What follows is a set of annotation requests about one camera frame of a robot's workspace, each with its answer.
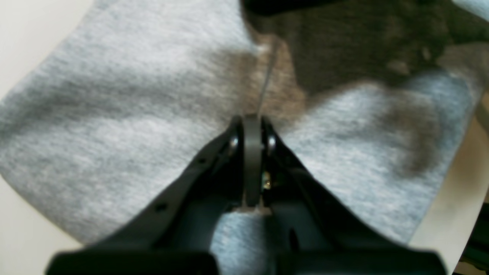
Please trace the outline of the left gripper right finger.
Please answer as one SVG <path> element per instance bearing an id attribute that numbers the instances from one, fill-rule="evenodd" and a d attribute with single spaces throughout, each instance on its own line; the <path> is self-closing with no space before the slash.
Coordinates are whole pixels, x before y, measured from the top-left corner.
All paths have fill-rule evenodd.
<path id="1" fill-rule="evenodd" d="M 309 173 L 269 120 L 252 116 L 252 205 L 279 224 L 272 275 L 444 275 L 434 252 L 398 245 L 360 221 Z"/>

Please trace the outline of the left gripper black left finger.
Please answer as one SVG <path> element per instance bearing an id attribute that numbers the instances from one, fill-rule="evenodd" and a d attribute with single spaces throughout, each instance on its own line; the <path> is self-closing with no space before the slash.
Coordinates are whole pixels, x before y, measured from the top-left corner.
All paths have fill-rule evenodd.
<path id="1" fill-rule="evenodd" d="M 218 275 L 210 254 L 222 214 L 242 204 L 253 117 L 234 117 L 182 174 L 126 226 L 75 252 L 59 253 L 47 275 Z"/>

